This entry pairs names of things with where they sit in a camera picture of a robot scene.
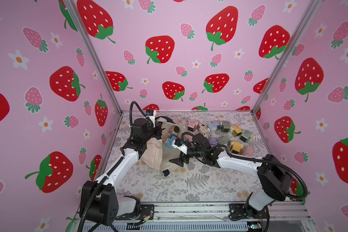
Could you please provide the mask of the purple pencil sharpener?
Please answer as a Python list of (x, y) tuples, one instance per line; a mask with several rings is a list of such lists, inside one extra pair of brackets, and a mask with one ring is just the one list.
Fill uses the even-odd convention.
[(213, 136), (211, 136), (211, 137), (208, 138), (208, 142), (209, 142), (209, 144), (210, 144), (210, 146), (211, 146), (212, 148), (218, 145), (218, 140), (217, 140), (217, 138), (215, 138), (215, 137), (213, 137)]

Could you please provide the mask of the cream white pencil sharpener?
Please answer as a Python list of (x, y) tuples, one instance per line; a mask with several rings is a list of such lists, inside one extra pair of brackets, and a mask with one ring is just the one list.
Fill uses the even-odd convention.
[(201, 134), (210, 134), (210, 129), (204, 123), (198, 125), (198, 131)]

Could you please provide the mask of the cream canvas tote bag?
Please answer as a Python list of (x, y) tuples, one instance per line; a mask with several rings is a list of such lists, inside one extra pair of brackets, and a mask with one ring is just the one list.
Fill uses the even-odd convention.
[(186, 131), (181, 120), (160, 116), (156, 122), (161, 122), (161, 136), (151, 138), (141, 160), (156, 172), (168, 176), (180, 166), (170, 162), (180, 156), (180, 150), (170, 147), (170, 139), (178, 139)]

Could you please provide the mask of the light blue pencil sharpener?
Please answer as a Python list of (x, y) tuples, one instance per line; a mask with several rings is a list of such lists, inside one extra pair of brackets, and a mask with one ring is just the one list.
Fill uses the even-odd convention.
[(221, 123), (217, 120), (210, 121), (208, 122), (207, 127), (211, 132), (215, 132), (221, 129)]

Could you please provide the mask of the blue pink pencil sharpener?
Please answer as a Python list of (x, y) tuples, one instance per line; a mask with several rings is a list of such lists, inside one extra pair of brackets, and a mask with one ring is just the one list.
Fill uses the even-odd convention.
[(175, 142), (175, 140), (177, 139), (177, 137), (175, 135), (172, 135), (171, 137), (168, 138), (167, 142), (165, 143), (165, 145), (168, 148), (173, 148), (173, 143)]

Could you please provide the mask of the grey green pencil sharpener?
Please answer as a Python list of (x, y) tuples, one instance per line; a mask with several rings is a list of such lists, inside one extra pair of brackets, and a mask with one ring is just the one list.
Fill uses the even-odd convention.
[(231, 130), (231, 125), (230, 125), (229, 121), (222, 120), (222, 121), (220, 122), (220, 124), (221, 124), (220, 130), (221, 130), (222, 132), (228, 133), (228, 132)]

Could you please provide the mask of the yellow pencil sharpener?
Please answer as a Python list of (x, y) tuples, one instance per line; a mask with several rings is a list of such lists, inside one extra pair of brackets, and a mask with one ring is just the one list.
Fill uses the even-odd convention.
[(233, 137), (240, 136), (243, 132), (243, 130), (238, 125), (232, 125), (231, 129), (232, 129), (232, 136)]
[(243, 146), (244, 145), (240, 142), (232, 141), (229, 150), (233, 154), (241, 154)]

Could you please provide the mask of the pink round pencil sharpener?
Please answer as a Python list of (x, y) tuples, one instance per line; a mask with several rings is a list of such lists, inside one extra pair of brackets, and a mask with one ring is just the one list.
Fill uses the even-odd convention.
[(251, 146), (246, 146), (242, 148), (241, 155), (246, 157), (252, 157), (254, 155), (254, 148)]

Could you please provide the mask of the mint green pencil sharpener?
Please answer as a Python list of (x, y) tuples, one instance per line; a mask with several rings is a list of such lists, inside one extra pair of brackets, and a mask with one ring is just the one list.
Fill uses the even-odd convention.
[(240, 135), (240, 140), (244, 143), (248, 143), (254, 136), (254, 133), (250, 130), (244, 130), (242, 131)]

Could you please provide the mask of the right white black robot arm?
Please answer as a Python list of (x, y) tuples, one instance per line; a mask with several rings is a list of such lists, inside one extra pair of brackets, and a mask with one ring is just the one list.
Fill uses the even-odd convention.
[(231, 220), (257, 218), (266, 213), (272, 203), (286, 200), (293, 176), (273, 155), (262, 158), (233, 155), (227, 146), (212, 147), (201, 134), (191, 136), (191, 142), (177, 138), (170, 143), (180, 150), (180, 156), (170, 160), (171, 163), (182, 167), (193, 158), (211, 167), (233, 169), (255, 176), (260, 181), (261, 186), (247, 197), (244, 205), (230, 214)]

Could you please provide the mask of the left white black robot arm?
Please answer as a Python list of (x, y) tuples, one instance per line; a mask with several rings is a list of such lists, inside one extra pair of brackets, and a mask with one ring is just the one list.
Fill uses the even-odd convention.
[(78, 231), (83, 231), (86, 220), (95, 222), (90, 229), (94, 231), (99, 225), (110, 226), (118, 217), (138, 218), (141, 215), (139, 198), (132, 196), (118, 197), (116, 188), (120, 185), (127, 171), (139, 161), (151, 138), (161, 136), (161, 124), (149, 128), (148, 132), (138, 135), (134, 128), (132, 137), (122, 148), (122, 155), (95, 181), (87, 181), (82, 186), (80, 202), (80, 222)]

